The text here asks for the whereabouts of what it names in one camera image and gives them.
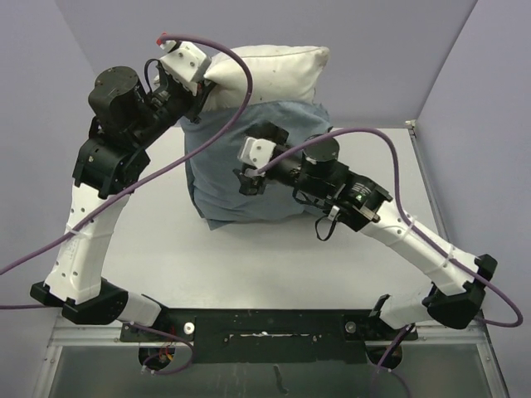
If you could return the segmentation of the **cream white pillow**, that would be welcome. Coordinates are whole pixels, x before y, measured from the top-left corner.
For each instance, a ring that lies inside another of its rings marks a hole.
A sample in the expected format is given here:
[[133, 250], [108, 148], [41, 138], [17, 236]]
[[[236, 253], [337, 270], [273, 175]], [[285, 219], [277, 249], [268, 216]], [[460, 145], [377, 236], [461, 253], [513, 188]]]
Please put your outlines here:
[[[249, 104], [298, 101], [310, 104], [318, 78], [329, 61], [326, 46], [241, 46], [232, 50], [248, 67], [253, 79]], [[219, 52], [204, 80], [216, 84], [204, 111], [237, 108], [244, 99], [247, 80], [243, 69], [230, 56]]]

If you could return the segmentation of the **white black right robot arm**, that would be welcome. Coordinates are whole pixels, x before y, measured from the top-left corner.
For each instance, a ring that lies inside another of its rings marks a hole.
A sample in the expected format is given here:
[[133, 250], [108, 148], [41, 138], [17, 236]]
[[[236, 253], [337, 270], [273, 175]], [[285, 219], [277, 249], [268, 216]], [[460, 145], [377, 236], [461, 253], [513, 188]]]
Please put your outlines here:
[[413, 216], [403, 215], [396, 197], [339, 161], [335, 138], [313, 135], [306, 148], [291, 153], [288, 137], [271, 123], [246, 131], [237, 155], [243, 165], [235, 172], [241, 194], [260, 195], [269, 182], [291, 187], [297, 202], [321, 211], [334, 225], [344, 224], [381, 242], [431, 281], [429, 289], [417, 293], [381, 296], [369, 319], [375, 337], [387, 339], [406, 325], [430, 320], [466, 328], [480, 311], [496, 260], [466, 253]]

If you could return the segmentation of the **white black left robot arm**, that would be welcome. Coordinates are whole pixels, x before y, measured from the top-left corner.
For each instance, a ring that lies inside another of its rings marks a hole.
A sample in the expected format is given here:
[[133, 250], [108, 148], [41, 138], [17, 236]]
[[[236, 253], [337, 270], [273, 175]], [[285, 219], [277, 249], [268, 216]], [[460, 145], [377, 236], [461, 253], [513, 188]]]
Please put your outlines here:
[[157, 69], [159, 83], [151, 92], [128, 66], [111, 67], [96, 77], [88, 97], [95, 117], [73, 171], [68, 238], [46, 279], [30, 290], [33, 299], [61, 308], [75, 324], [138, 323], [152, 341], [168, 333], [162, 305], [102, 278], [103, 264], [130, 198], [126, 190], [149, 165], [148, 147], [183, 116], [197, 120], [215, 86], [202, 80], [192, 93], [162, 66]]

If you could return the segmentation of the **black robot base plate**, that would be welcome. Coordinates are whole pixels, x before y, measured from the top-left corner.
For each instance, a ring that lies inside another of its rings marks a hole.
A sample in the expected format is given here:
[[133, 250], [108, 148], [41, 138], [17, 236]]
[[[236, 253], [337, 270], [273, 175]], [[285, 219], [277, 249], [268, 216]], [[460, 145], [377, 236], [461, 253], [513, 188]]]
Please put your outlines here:
[[394, 368], [412, 327], [395, 330], [363, 309], [199, 309], [162, 306], [154, 318], [121, 318], [122, 342], [139, 344], [153, 375], [193, 365], [371, 361]]

